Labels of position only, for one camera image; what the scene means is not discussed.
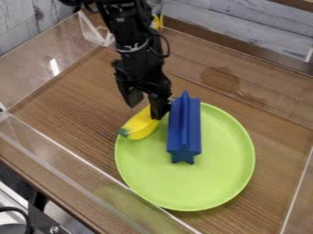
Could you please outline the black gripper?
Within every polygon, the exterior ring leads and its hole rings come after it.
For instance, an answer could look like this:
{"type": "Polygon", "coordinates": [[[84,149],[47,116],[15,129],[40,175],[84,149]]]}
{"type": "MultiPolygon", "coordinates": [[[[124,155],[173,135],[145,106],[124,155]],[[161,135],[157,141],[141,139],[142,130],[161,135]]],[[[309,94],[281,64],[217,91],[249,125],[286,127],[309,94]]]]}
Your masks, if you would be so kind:
{"type": "Polygon", "coordinates": [[[161,45],[116,46],[120,58],[111,62],[116,84],[126,104],[134,108],[142,102],[143,92],[149,94],[150,116],[161,120],[170,111],[171,81],[163,73],[165,59],[161,45]]]}

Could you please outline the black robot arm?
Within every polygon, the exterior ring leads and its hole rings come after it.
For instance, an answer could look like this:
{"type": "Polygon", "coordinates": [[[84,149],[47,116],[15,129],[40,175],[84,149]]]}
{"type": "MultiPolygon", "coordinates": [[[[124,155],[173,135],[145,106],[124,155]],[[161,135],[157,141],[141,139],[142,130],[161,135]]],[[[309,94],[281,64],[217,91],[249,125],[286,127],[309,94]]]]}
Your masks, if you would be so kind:
{"type": "Polygon", "coordinates": [[[153,10],[146,0],[59,0],[64,5],[84,5],[98,13],[115,38],[120,58],[111,61],[120,95],[134,108],[145,95],[150,118],[161,120],[170,111],[171,81],[163,73],[170,43],[151,26],[153,10]]]}

